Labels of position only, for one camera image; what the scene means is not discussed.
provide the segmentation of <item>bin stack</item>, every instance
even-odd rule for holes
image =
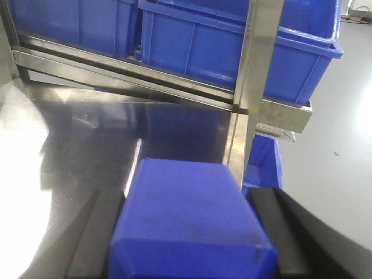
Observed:
[[[248,6],[248,0],[139,0],[142,61],[234,87]],[[307,104],[332,58],[343,53],[340,14],[341,0],[286,1],[265,96]]]

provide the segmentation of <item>gray floor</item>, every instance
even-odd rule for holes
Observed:
[[[284,185],[336,230],[372,250],[372,26],[343,23],[344,55],[312,98],[297,142],[280,142]]]

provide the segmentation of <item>vertical metal post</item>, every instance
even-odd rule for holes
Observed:
[[[237,113],[248,113],[248,117],[245,118],[244,128],[242,123],[237,125],[236,122],[233,126],[234,128],[229,131],[226,155],[224,157],[224,163],[233,170],[239,183],[242,183],[255,137],[262,97],[270,70],[284,2],[285,0],[251,0],[249,3],[249,13],[234,95],[234,111]],[[241,134],[241,131],[246,131],[244,147],[241,146],[240,141],[234,141],[235,135]],[[232,151],[238,149],[244,150],[243,162],[237,162],[234,159]]]
[[[19,77],[17,65],[14,61],[8,36],[0,16],[0,86]]]
[[[19,46],[19,40],[17,36],[17,32],[13,23],[12,15],[10,14],[10,9],[7,0],[0,0],[0,22],[1,22],[1,52],[2,55],[7,52],[7,50],[3,50],[3,48],[8,49],[8,45],[10,46]],[[14,63],[13,55],[10,53],[9,57],[6,60],[10,63]],[[30,77],[28,75],[28,71],[25,68],[17,67],[13,69],[13,75],[16,77],[21,77],[23,80],[29,80]]]

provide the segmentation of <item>metal rack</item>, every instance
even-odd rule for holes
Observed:
[[[284,0],[251,0],[236,88],[118,60],[73,46],[17,33],[0,0],[0,85],[29,70],[127,96],[207,106],[231,112],[223,163],[242,182],[256,131],[294,139],[312,115],[306,106],[263,98]]]

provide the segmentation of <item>blue plastic bin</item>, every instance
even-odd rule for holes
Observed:
[[[278,139],[256,134],[243,183],[245,196],[250,187],[283,188]]]
[[[137,3],[137,0],[9,0],[18,30],[117,57],[127,57],[135,50],[136,30],[141,32],[136,29]]]
[[[245,25],[249,0],[159,0],[186,11]],[[279,35],[330,47],[338,39],[342,0],[286,0]]]
[[[235,86],[244,26],[154,2],[144,10],[142,62],[212,82]],[[278,36],[265,96],[305,105],[332,58],[343,51]]]
[[[110,245],[110,279],[269,279],[276,251],[222,164],[145,159]]]

